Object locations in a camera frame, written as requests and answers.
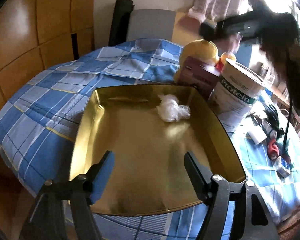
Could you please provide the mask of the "teal bear plush pink dress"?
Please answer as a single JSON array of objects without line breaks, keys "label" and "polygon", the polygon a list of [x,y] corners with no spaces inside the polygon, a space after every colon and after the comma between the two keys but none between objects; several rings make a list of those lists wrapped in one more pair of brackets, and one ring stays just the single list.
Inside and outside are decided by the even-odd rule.
[{"label": "teal bear plush pink dress", "polygon": [[284,132],[283,128],[280,128],[277,133],[276,145],[279,148],[279,155],[286,161],[289,170],[292,170],[293,163],[291,162],[291,158],[288,154],[289,142],[290,140],[287,138],[287,133]]}]

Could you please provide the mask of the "blue tissue pack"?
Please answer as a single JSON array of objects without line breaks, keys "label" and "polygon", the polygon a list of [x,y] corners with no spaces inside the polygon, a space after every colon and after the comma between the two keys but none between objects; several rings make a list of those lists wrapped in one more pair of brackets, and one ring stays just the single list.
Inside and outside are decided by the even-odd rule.
[{"label": "blue tissue pack", "polygon": [[287,178],[290,175],[289,164],[281,156],[277,157],[275,165],[277,173],[283,178]]}]

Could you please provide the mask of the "yellow bear plush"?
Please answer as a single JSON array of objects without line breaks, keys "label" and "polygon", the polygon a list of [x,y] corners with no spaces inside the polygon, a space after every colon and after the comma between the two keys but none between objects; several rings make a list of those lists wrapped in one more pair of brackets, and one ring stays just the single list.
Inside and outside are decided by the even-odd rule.
[{"label": "yellow bear plush", "polygon": [[203,62],[208,66],[215,67],[219,71],[221,71],[226,64],[226,59],[231,59],[236,62],[236,56],[233,53],[222,53],[221,57],[219,57],[218,48],[213,42],[204,39],[194,40],[188,43],[181,52],[179,57],[179,69],[173,78],[175,83],[178,83],[181,71],[185,68],[184,64],[188,57]]}]

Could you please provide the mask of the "gold metal tray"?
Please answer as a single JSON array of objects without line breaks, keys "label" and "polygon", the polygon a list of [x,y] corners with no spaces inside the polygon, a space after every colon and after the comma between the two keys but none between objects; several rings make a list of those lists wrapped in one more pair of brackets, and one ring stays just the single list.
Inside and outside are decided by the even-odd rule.
[{"label": "gold metal tray", "polygon": [[[190,107],[189,119],[164,122],[159,117],[158,95],[166,94]],[[197,205],[184,167],[188,151],[227,181],[240,183],[246,178],[228,134],[192,87],[95,89],[79,125],[70,178],[86,173],[108,150],[115,154],[115,165],[100,200],[91,208],[104,215],[157,215]]]}]

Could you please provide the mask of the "multicolour headboard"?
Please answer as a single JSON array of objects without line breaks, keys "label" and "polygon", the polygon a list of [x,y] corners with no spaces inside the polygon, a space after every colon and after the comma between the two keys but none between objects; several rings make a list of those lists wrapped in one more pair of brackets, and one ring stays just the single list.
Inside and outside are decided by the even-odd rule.
[{"label": "multicolour headboard", "polygon": [[200,40],[201,23],[184,12],[163,9],[138,9],[130,14],[127,41],[160,38],[181,46]]}]

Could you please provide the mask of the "pink curtain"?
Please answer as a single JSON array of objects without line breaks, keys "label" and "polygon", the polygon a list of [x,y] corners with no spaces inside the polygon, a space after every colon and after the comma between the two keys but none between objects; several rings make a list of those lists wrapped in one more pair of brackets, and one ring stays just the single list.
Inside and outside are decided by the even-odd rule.
[{"label": "pink curtain", "polygon": [[194,0],[188,15],[204,22],[206,19],[212,21],[223,20],[226,17],[237,15],[242,0]]}]

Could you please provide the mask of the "blue plaid bed sheet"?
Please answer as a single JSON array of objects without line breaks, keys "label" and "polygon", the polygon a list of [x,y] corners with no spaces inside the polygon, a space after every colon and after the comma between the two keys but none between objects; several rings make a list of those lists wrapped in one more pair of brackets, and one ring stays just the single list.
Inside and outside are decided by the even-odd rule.
[{"label": "blue plaid bed sheet", "polygon": [[[0,154],[21,184],[36,195],[47,179],[68,175],[83,110],[97,88],[171,83],[182,47],[172,42],[142,38],[104,47],[76,61],[58,64],[10,92],[0,110]],[[300,205],[300,139],[285,117],[287,148],[293,169],[280,178],[267,156],[265,144],[248,136],[250,118],[230,135],[247,177],[258,187],[275,223],[292,215]]]}]

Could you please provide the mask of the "clear plastic bag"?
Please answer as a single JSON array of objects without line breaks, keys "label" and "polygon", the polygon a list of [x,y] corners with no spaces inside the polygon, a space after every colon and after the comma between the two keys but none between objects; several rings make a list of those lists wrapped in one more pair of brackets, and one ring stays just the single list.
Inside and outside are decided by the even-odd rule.
[{"label": "clear plastic bag", "polygon": [[180,105],[179,100],[175,95],[158,95],[158,98],[160,99],[160,104],[157,106],[157,112],[164,122],[179,122],[180,120],[190,118],[190,107],[187,105]]}]

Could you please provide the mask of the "white protein powder can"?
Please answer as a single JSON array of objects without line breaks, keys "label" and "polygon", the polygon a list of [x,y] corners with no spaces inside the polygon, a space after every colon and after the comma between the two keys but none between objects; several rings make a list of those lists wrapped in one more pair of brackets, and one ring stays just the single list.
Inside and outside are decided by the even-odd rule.
[{"label": "white protein powder can", "polygon": [[226,132],[234,132],[251,111],[263,89],[260,76],[244,65],[226,59],[207,103]]}]

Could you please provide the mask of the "black hair wig piece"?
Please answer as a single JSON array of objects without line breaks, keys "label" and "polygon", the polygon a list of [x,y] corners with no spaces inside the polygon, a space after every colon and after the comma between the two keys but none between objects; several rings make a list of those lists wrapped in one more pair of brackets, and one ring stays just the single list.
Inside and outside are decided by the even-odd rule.
[{"label": "black hair wig piece", "polygon": [[285,132],[280,127],[279,116],[277,109],[273,105],[269,105],[266,102],[262,102],[264,107],[264,113],[266,116],[262,118],[256,112],[249,114],[253,122],[259,125],[269,139],[279,139]]}]

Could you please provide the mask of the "red plush sock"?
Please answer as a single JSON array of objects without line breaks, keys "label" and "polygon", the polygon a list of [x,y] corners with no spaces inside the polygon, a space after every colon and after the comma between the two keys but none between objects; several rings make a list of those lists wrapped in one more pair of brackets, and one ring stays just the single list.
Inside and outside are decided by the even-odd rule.
[{"label": "red plush sock", "polygon": [[276,139],[271,139],[267,146],[267,154],[271,160],[276,160],[279,157],[279,147]]}]

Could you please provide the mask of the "maroon box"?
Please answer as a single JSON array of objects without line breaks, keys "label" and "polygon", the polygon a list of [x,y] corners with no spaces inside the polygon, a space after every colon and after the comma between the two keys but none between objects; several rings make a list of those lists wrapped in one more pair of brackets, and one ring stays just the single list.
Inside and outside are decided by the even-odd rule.
[{"label": "maroon box", "polygon": [[180,68],[176,83],[194,87],[205,100],[208,100],[219,76],[220,71],[216,67],[188,56]]}]

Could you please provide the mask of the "white sponge block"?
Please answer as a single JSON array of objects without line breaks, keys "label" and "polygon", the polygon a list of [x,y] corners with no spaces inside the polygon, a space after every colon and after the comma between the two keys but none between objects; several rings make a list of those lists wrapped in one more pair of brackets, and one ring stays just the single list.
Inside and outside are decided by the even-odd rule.
[{"label": "white sponge block", "polygon": [[247,134],[251,137],[254,144],[256,145],[260,144],[267,138],[266,133],[263,131],[263,129],[260,126],[250,127],[249,130],[247,131]]}]

